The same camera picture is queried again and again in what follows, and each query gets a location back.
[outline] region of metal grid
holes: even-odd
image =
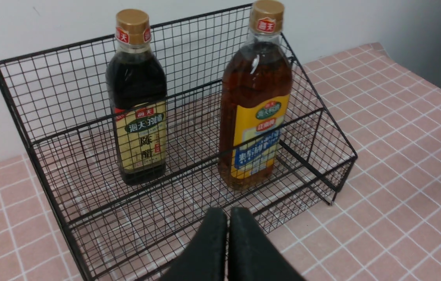
[[[138,189],[117,167],[104,76],[113,36],[0,62],[0,88],[85,279],[158,278],[209,207],[250,208],[268,233],[343,187],[356,152],[284,38],[294,84],[272,176],[245,192],[220,178],[220,78],[249,11],[152,27],[168,81],[167,172]]]

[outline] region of glass bottle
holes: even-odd
[[[267,132],[283,123],[293,84],[280,47],[283,12],[278,1],[254,2],[248,40],[222,78],[219,151],[229,152],[221,154],[219,172],[234,190],[245,190],[272,174],[280,132]]]
[[[149,44],[149,16],[125,9],[116,23],[119,48],[106,83],[112,113],[126,112],[113,119],[120,174],[124,183],[138,185],[165,173],[166,76]]]

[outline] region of pink tiled countertop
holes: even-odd
[[[305,68],[359,159],[270,239],[310,281],[441,281],[441,90],[379,44]],[[26,156],[0,163],[0,280],[81,280]]]

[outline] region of yellow label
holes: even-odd
[[[163,163],[166,145],[164,101],[117,116],[116,128],[121,165],[125,171],[135,172]]]
[[[253,108],[238,106],[234,145],[253,139],[232,152],[231,175],[247,178],[274,165],[280,130],[260,137],[261,134],[283,123],[290,95],[278,96]]]

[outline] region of red logo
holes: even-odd
[[[146,30],[144,30],[144,42],[149,42],[151,40],[151,29],[149,27],[146,28]]]
[[[128,37],[128,32],[123,30],[121,27],[116,28],[115,37],[116,37],[116,39],[118,39],[118,41],[121,41],[123,43],[128,44],[128,42],[130,41],[130,38]]]
[[[257,125],[257,132],[261,132],[267,130],[276,124],[276,118],[271,118],[269,120],[265,120],[259,125]]]
[[[154,107],[151,108],[141,108],[140,110],[137,110],[137,112],[135,112],[135,117],[136,118],[142,118],[142,117],[147,117],[150,115],[154,114]]]
[[[263,18],[261,20],[258,20],[257,23],[257,30],[262,32],[274,32],[274,29],[276,28],[276,20],[273,20],[272,18]]]

